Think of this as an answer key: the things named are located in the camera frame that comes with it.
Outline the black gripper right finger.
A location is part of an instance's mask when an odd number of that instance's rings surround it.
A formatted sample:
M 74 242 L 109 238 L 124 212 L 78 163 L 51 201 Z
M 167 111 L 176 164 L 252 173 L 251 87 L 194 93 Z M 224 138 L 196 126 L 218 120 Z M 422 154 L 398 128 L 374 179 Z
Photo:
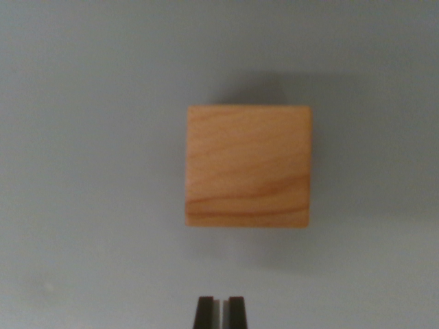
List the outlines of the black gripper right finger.
M 232 296 L 223 301 L 222 328 L 248 329 L 244 297 Z

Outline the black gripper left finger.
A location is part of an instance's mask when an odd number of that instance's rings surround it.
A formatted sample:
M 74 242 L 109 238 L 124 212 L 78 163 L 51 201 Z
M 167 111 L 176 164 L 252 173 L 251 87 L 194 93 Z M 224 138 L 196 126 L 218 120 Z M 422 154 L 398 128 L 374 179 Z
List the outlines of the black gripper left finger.
M 220 326 L 220 301 L 213 296 L 198 298 L 193 329 L 218 329 Z

